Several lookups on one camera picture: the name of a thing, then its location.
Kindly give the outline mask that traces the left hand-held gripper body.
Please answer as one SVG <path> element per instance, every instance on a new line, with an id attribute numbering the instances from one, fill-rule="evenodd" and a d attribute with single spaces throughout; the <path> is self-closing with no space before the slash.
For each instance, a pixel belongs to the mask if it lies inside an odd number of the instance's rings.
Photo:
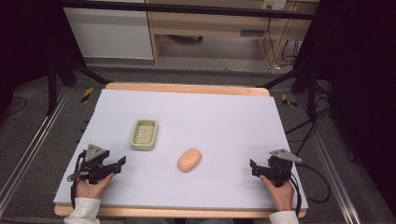
<path id="1" fill-rule="evenodd" d="M 97 184 L 105 177 L 103 177 L 104 159 L 109 156 L 109 151 L 98 147 L 94 144 L 88 144 L 85 151 L 85 156 L 78 171 L 78 177 L 85 178 L 90 184 Z"/>

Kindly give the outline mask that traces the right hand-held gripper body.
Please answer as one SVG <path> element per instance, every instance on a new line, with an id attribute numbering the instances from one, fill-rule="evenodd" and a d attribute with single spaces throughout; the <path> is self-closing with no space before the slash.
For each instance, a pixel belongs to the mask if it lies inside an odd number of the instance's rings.
<path id="1" fill-rule="evenodd" d="M 282 148 L 270 151 L 271 157 L 268 159 L 271 176 L 269 179 L 274 182 L 277 188 L 290 179 L 291 168 L 295 162 L 302 162 L 302 159 Z"/>

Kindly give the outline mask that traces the small beige basket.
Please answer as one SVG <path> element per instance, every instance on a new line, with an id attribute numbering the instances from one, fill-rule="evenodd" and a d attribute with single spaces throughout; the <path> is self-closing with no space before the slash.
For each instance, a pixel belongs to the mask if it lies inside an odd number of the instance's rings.
<path id="1" fill-rule="evenodd" d="M 150 151 L 155 148 L 158 122 L 155 119 L 138 119 L 133 128 L 130 144 L 132 149 Z"/>

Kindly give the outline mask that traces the orange oval soap bar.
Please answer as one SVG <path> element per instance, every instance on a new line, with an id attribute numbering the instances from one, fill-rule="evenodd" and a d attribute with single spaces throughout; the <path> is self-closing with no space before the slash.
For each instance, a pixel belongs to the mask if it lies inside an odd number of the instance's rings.
<path id="1" fill-rule="evenodd" d="M 187 150 L 177 161 L 177 167 L 182 172 L 189 172 L 192 170 L 202 159 L 202 153 L 197 148 Z"/>

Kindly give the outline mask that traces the person's left hand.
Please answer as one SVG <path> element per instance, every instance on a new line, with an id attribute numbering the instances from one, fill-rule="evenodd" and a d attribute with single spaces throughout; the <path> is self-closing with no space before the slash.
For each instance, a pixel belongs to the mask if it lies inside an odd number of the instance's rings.
<path id="1" fill-rule="evenodd" d="M 77 182 L 76 197 L 100 199 L 102 193 L 109 186 L 114 176 L 115 175 L 111 173 L 97 184 L 90 184 L 85 179 L 79 180 Z"/>

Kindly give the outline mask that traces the person's right hand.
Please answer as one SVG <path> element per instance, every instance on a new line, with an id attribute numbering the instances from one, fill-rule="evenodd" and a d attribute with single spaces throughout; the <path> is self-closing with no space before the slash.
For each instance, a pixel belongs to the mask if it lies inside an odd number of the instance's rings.
<path id="1" fill-rule="evenodd" d="M 294 188 L 289 181 L 285 182 L 281 187 L 275 187 L 264 175 L 260 176 L 260 180 L 270 192 L 277 212 L 292 210 Z"/>

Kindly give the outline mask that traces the yellow black striped tape marker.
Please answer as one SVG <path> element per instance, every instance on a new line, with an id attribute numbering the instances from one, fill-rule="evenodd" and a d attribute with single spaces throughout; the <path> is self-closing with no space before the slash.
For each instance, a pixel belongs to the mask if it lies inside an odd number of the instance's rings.
<path id="1" fill-rule="evenodd" d="M 91 94 L 92 94 L 92 91 L 93 91 L 93 87 L 89 87 L 89 88 L 87 88 L 86 90 L 85 90 L 85 92 L 84 92 L 84 94 L 83 94 L 83 97 L 82 97 L 82 99 L 81 99 L 81 103 L 86 103 L 87 101 L 88 101 L 88 99 L 90 98 L 90 96 L 91 96 Z"/>
<path id="2" fill-rule="evenodd" d="M 282 94 L 282 104 L 283 104 L 283 105 L 289 105 L 289 106 L 291 106 L 291 107 L 298 107 L 298 104 L 297 104 L 297 103 L 290 102 L 290 101 L 288 100 L 287 94 Z"/>

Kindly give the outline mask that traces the black stand leg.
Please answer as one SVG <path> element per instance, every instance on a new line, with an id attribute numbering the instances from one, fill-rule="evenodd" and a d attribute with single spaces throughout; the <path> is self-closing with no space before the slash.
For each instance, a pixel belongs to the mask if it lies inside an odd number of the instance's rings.
<path id="1" fill-rule="evenodd" d="M 260 88 L 271 89 L 277 84 L 280 84 L 292 77 L 295 77 L 295 80 L 291 86 L 291 90 L 294 93 L 300 93 L 304 88 L 308 89 L 307 94 L 307 106 L 306 113 L 311 122 L 316 123 L 317 115 L 316 115 L 316 106 L 315 106 L 315 94 L 316 94 L 316 75 L 312 68 L 308 68 L 305 66 L 297 66 L 293 68 L 288 73 L 277 77 L 276 79 L 260 85 Z"/>
<path id="2" fill-rule="evenodd" d="M 49 107 L 47 114 L 50 115 L 57 106 L 57 78 L 59 78 L 65 86 L 74 86 L 77 79 L 73 74 L 73 70 L 77 70 L 83 75 L 95 80 L 100 84 L 111 83 L 111 80 L 100 77 L 93 71 L 89 70 L 85 65 L 76 63 L 65 56 L 52 57 L 48 65 L 48 87 L 49 87 Z"/>

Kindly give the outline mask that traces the white cabinet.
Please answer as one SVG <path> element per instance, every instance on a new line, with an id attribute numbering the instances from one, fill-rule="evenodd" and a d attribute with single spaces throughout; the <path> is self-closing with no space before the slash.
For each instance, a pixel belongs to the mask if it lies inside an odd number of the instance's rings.
<path id="1" fill-rule="evenodd" d="M 64 8 L 85 58 L 152 60 L 145 12 Z"/>

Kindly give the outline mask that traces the light wooden desk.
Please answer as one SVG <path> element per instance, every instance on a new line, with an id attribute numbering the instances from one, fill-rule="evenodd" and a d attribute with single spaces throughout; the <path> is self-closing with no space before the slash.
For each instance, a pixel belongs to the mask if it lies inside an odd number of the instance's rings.
<path id="1" fill-rule="evenodd" d="M 149 4 L 262 9 L 263 0 L 145 0 Z M 282 11 L 317 10 L 319 0 L 287 0 Z M 246 37 L 258 41 L 267 67 L 281 64 L 281 50 L 288 41 L 302 41 L 310 26 L 306 20 L 150 12 L 151 34 L 181 36 Z"/>

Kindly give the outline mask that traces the white power strip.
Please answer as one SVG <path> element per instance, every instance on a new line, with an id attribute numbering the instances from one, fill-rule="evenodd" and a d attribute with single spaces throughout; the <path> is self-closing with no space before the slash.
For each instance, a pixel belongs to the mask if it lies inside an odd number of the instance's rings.
<path id="1" fill-rule="evenodd" d="M 287 0 L 263 0 L 262 9 L 282 10 L 286 3 Z"/>

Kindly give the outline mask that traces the metal floor rail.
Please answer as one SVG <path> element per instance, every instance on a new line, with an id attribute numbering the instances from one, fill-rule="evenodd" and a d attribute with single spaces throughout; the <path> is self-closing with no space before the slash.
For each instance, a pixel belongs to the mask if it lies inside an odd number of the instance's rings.
<path id="1" fill-rule="evenodd" d="M 321 161 L 322 167 L 328 177 L 332 189 L 332 195 L 335 197 L 346 224 L 361 224 L 358 212 L 351 201 L 347 189 L 338 174 L 330 158 L 327 148 L 318 131 L 313 134 L 314 145 Z"/>
<path id="2" fill-rule="evenodd" d="M 16 167 L 12 170 L 6 184 L 0 189 L 0 217 L 5 213 L 12 197 L 34 160 L 37 151 L 42 146 L 53 123 L 62 110 L 64 102 L 66 101 L 70 91 L 70 87 L 62 87 L 60 95 L 55 98 L 55 107 L 43 119 L 28 147 L 24 150 L 21 158 L 18 160 Z"/>

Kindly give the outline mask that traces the black metal frame bar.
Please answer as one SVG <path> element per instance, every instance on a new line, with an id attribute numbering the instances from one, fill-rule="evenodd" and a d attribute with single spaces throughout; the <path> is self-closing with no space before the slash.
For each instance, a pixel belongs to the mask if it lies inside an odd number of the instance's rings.
<path id="1" fill-rule="evenodd" d="M 293 11 L 282 11 L 282 10 L 264 10 L 264 9 L 249 9 L 249 8 L 242 9 L 242 8 L 234 8 L 234 7 L 204 7 L 204 6 L 124 3 L 124 2 L 107 2 L 107 1 L 87 1 L 87 0 L 59 0 L 58 3 L 62 7 L 239 16 L 239 17 L 251 17 L 251 18 L 276 18 L 276 19 L 312 21 L 317 17 L 315 13 L 309 13 L 309 12 L 293 12 Z"/>

